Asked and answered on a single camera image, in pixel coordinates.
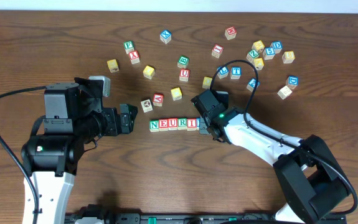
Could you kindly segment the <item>red E block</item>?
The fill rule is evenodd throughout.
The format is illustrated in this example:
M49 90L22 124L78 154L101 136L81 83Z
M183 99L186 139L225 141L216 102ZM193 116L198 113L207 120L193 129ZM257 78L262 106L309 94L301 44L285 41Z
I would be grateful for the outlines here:
M159 119L158 126L159 126L159 131L168 131L169 130L168 119Z

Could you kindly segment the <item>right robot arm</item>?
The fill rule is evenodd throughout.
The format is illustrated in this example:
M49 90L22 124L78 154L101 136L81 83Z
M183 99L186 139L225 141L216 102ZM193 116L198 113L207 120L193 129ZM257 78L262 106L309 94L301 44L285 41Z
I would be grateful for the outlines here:
M228 94L206 90L191 100L213 139L242 147L271 165L286 199L275 220L317 223L356 192L327 144L280 133L246 111L228 108Z

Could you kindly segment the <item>green N block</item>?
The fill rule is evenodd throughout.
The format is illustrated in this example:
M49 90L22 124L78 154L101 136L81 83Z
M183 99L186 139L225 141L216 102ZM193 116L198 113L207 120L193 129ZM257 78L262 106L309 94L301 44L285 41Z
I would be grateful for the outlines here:
M158 132L159 131L159 121L158 120L151 120L149 122L149 130L151 132Z

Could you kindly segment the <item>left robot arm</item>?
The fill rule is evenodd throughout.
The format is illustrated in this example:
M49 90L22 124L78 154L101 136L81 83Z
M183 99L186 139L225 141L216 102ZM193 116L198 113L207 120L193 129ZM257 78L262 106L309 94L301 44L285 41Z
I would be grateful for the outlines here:
M24 185L23 223L63 223L85 145L133 131L137 107L105 108L103 97L109 94L110 79L103 76L46 86L45 116L21 150L31 180Z

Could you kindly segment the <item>blue P block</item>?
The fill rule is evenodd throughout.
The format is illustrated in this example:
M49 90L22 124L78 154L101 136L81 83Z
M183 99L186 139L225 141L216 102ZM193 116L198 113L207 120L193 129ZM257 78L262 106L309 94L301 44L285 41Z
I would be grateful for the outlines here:
M196 118L196 123L197 123L197 130L200 129L200 118Z

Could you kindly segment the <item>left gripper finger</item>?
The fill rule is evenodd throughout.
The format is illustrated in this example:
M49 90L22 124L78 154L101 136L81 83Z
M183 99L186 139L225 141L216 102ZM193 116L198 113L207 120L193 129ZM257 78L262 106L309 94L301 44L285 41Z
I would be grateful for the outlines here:
M126 104L120 104L120 122L121 122L121 132L123 134L129 134L133 131L133 124L128 117Z
M126 109L127 109L127 114L128 114L129 120L132 123L134 123L136 116L138 114L138 107L130 105L130 104L126 104Z

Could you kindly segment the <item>green R block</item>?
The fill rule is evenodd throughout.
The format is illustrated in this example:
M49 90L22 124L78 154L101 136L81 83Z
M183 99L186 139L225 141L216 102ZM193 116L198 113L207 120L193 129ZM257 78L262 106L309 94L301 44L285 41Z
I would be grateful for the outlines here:
M187 129L187 118L178 118L178 130L186 130Z

